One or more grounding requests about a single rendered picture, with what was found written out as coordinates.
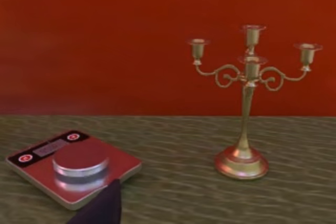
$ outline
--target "table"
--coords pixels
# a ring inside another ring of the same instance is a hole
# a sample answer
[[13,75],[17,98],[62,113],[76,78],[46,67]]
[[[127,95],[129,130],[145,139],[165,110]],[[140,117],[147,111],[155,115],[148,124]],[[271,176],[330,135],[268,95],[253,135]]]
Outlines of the table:
[[[143,160],[123,185],[122,224],[336,223],[336,118],[252,117],[269,174],[236,181],[213,158],[239,134],[234,116],[0,116],[0,156],[78,129]],[[60,224],[75,213],[0,164],[0,223]]]

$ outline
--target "brass candelabra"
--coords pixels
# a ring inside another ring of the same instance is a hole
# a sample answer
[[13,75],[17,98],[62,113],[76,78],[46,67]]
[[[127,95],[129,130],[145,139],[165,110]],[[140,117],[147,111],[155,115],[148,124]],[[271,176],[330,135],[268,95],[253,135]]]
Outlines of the brass candelabra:
[[[267,60],[258,56],[255,53],[255,46],[259,43],[260,31],[266,27],[259,25],[245,25],[243,30],[246,38],[245,55],[238,58],[244,64],[244,71],[241,72],[234,65],[223,65],[213,72],[203,72],[200,70],[201,58],[203,56],[204,47],[208,44],[205,39],[192,39],[189,44],[192,45],[192,54],[194,57],[194,65],[198,73],[203,76],[214,76],[215,82],[220,88],[228,88],[234,81],[241,81],[243,84],[242,97],[242,118],[241,118],[241,133],[237,143],[224,149],[215,157],[216,169],[231,178],[236,179],[256,179],[264,176],[268,172],[267,160],[254,148],[250,146],[247,138],[247,122],[250,113],[250,107],[253,97],[253,92],[257,83],[262,83],[269,91],[278,91],[284,80],[300,81],[307,72],[311,71],[310,64],[313,62],[315,51],[321,50],[322,46],[317,44],[301,43],[295,47],[301,51],[302,75],[297,78],[290,78],[275,67],[265,67],[260,69],[260,66],[265,64]],[[236,72],[233,77],[229,74],[220,76],[220,73],[225,69],[232,69]],[[263,78],[263,74],[268,71],[274,71],[279,74],[280,82],[277,87],[269,86],[270,82],[275,82],[274,77]],[[226,84],[220,82],[220,77],[227,80]]]

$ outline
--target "scale display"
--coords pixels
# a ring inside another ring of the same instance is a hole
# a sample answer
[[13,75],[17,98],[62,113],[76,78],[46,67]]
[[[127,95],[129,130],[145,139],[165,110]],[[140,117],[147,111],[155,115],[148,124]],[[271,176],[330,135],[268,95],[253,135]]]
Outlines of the scale display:
[[141,161],[79,131],[69,131],[6,158],[10,168],[70,210],[86,205],[113,180],[141,169]]

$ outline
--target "curved scroll arm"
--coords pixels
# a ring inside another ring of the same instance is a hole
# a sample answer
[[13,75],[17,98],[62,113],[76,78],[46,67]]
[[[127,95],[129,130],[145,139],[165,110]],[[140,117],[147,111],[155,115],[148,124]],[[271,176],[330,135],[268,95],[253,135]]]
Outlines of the curved scroll arm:
[[[268,72],[268,71],[274,71],[276,73],[278,73],[280,75],[280,83],[277,87],[275,88],[271,88],[268,83],[269,82],[275,82],[275,78],[274,77],[269,77],[267,79],[263,79],[262,78],[262,75],[265,73],[265,72]],[[278,91],[282,85],[283,85],[283,81],[284,80],[288,80],[288,81],[300,81],[302,80],[305,76],[306,76],[307,72],[304,71],[303,74],[300,76],[300,77],[297,77],[297,78],[291,78],[291,77],[287,77],[283,72],[281,72],[279,69],[275,68],[275,67],[266,67],[264,68],[263,70],[260,71],[259,73],[259,81],[263,84],[265,84],[265,87],[269,90],[269,91]]]
[[[216,69],[216,70],[214,70],[213,72],[210,72],[210,73],[202,72],[200,70],[199,65],[196,65],[195,67],[196,67],[197,72],[199,74],[203,75],[203,76],[215,76],[215,82],[220,88],[228,88],[232,84],[232,82],[240,80],[240,76],[241,76],[239,69],[237,67],[235,67],[234,65],[223,65],[220,68],[218,68],[218,69]],[[223,79],[228,80],[228,83],[227,84],[221,84],[220,81],[219,81],[219,72],[221,72],[222,70],[225,70],[225,69],[233,69],[237,73],[237,75],[235,77],[232,77],[229,74],[224,74]]]

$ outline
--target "candelabra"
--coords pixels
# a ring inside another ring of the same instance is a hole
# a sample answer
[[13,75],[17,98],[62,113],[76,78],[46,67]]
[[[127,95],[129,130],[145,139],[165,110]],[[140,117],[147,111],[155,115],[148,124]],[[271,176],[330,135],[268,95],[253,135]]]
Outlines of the candelabra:
[[[192,45],[192,54],[194,57],[194,65],[198,73],[203,76],[214,76],[215,82],[220,88],[228,88],[234,81],[241,81],[243,84],[242,97],[242,117],[241,117],[241,132],[237,143],[224,149],[215,157],[216,169],[231,178],[236,179],[256,179],[264,176],[268,172],[267,160],[254,148],[250,146],[247,138],[247,122],[250,113],[251,101],[253,92],[257,83],[262,83],[269,91],[278,91],[284,80],[300,81],[307,72],[311,71],[310,64],[313,62],[314,53],[321,50],[322,46],[317,44],[296,44],[295,47],[301,50],[302,75],[297,78],[287,77],[283,72],[275,67],[265,67],[260,69],[260,66],[265,64],[267,60],[258,56],[255,53],[255,46],[259,43],[260,31],[266,27],[259,25],[245,25],[243,31],[246,39],[245,55],[239,57],[238,60],[244,64],[244,71],[241,72],[234,65],[223,65],[213,72],[203,72],[200,70],[201,58],[203,56],[204,47],[209,43],[205,39],[192,39],[189,44]],[[225,69],[232,69],[236,72],[235,76],[220,73]],[[277,87],[270,87],[270,82],[275,82],[274,77],[263,78],[264,73],[274,71],[280,76],[280,82]],[[226,84],[220,82],[220,77],[227,80]]]

